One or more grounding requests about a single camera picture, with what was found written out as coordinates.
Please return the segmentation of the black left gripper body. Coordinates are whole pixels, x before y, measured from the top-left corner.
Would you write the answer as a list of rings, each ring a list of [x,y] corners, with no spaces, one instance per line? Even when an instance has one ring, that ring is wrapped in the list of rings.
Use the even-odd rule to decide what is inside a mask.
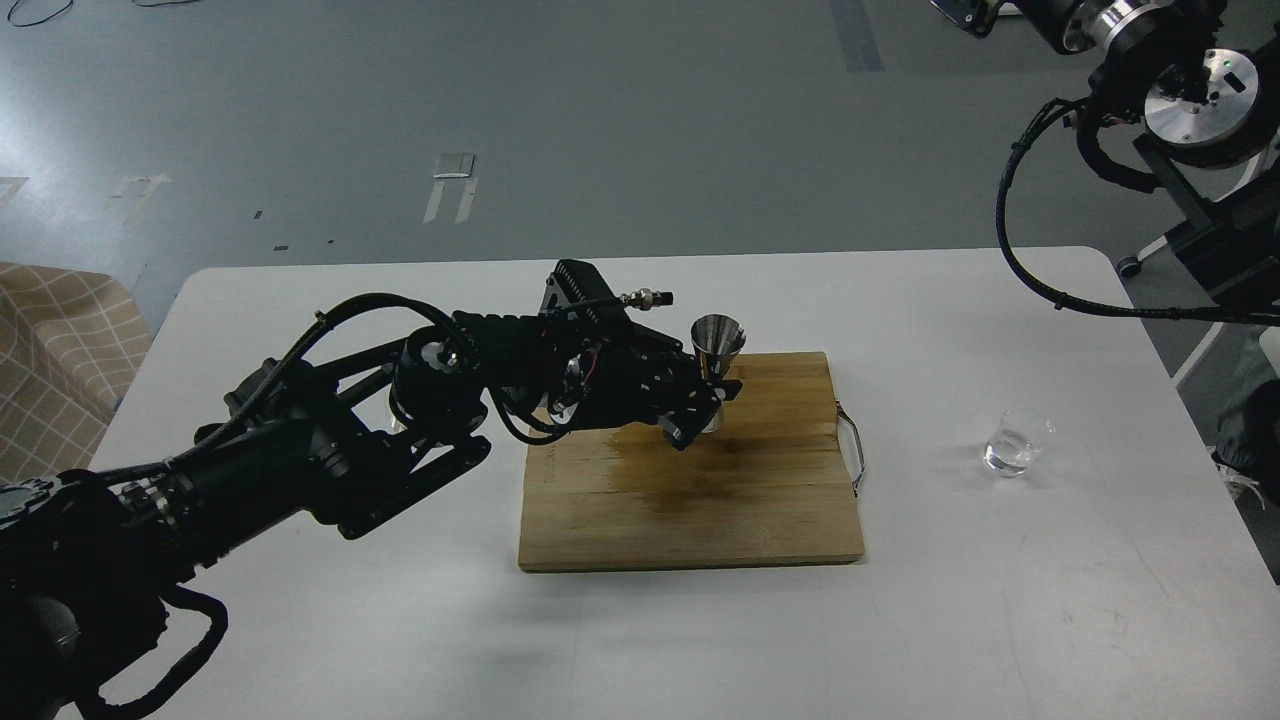
[[[690,398],[698,360],[684,343],[654,331],[626,340],[594,340],[573,355],[559,388],[559,428],[594,430],[641,423]]]

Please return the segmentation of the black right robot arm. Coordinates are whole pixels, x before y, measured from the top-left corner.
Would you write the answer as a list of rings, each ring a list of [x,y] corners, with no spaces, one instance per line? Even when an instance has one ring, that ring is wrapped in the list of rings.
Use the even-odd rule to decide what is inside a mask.
[[[1057,309],[1093,316],[1277,325],[1277,168],[1220,200],[1203,197],[1185,168],[1225,170],[1277,142],[1277,38],[1256,49],[1219,42],[1224,1],[1019,1],[1052,50],[1102,54],[1089,94],[1046,102],[998,183],[995,229],[1012,274]],[[1181,213],[1166,243],[1210,296],[1201,307],[1121,307],[1047,284],[1016,258],[1006,205],[1023,158],[1055,122],[1075,135],[1097,177],[1139,193],[1164,191]]]

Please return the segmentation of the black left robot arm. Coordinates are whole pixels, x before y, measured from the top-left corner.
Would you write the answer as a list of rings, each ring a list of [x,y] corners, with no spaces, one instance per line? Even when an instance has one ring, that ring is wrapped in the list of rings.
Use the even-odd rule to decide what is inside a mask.
[[[198,568],[301,511],[366,536],[483,462],[489,413],[527,446],[640,423],[689,447],[742,384],[628,316],[672,301],[616,293],[572,259],[532,315],[361,293],[228,393],[228,419],[183,454],[6,483],[3,715],[155,712],[229,625],[188,587]]]

